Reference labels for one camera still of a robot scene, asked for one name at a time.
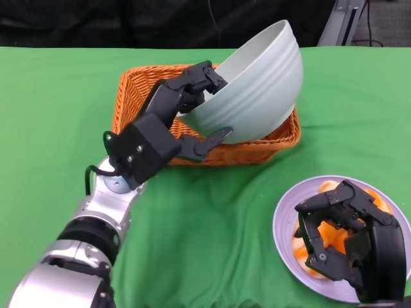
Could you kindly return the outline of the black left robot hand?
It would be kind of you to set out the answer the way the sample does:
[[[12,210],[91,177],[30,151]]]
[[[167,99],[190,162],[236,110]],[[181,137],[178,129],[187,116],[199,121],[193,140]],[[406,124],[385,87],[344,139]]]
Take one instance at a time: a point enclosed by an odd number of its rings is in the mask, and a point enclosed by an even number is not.
[[[187,114],[205,102],[205,91],[216,94],[226,85],[227,82],[213,69],[211,61],[200,62],[185,68],[176,77],[158,80],[135,118],[153,114],[169,129],[178,113]],[[204,140],[182,134],[177,139],[179,152],[175,156],[194,162],[204,161],[207,154],[232,131],[226,126],[215,130]]]

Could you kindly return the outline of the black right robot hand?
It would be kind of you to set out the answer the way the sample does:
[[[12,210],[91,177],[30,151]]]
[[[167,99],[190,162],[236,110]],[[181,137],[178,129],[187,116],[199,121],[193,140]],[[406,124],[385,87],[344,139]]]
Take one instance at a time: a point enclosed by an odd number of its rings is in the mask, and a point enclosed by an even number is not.
[[[330,280],[345,280],[363,304],[396,304],[405,299],[407,259],[398,220],[349,180],[295,206],[297,235],[308,251],[307,267]],[[318,230],[325,221],[347,230],[345,252],[324,246]]]

